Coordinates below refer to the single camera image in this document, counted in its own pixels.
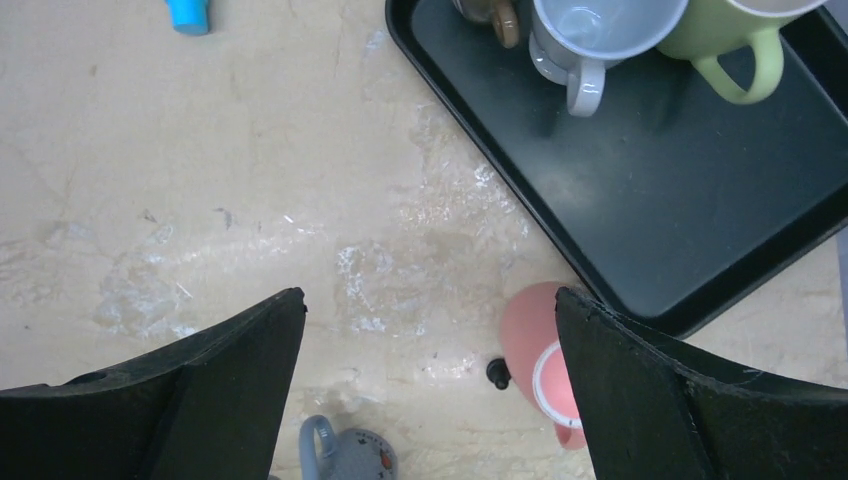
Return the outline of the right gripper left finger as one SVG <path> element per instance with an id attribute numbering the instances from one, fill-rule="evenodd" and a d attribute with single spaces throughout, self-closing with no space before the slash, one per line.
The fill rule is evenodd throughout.
<path id="1" fill-rule="evenodd" d="M 1 394 L 5 479 L 265 479 L 304 334 L 298 288 L 128 361 Z"/>

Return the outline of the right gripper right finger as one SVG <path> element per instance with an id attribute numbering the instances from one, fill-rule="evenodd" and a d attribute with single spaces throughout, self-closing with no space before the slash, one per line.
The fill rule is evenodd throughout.
<path id="1" fill-rule="evenodd" d="M 556 322 L 599 479 L 843 479 L 847 393 L 739 364 L 567 287 Z"/>

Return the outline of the green mug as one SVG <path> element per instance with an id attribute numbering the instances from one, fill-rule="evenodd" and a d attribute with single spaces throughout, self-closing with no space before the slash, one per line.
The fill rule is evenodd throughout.
<path id="1" fill-rule="evenodd" d="M 690 1 L 673 30 L 656 46 L 663 55 L 685 60 L 724 100 L 750 105 L 770 96 L 784 69 L 779 30 L 822 6 L 825 0 L 695 0 Z M 748 88 L 740 87 L 719 63 L 719 57 L 751 49 L 754 73 Z"/>

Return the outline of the light grey mug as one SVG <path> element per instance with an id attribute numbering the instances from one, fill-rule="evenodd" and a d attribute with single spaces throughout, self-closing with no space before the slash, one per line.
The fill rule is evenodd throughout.
<path id="1" fill-rule="evenodd" d="M 686 0 L 534 0 L 528 51 L 537 72 L 566 88 L 570 115 L 598 109 L 606 72 L 655 47 L 682 18 Z"/>

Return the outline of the brown mug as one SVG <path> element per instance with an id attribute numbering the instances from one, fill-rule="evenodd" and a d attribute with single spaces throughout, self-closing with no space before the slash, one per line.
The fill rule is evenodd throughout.
<path id="1" fill-rule="evenodd" d="M 520 41 L 518 15 L 512 0 L 453 0 L 457 11 L 469 22 L 490 24 L 499 43 L 507 49 Z"/>

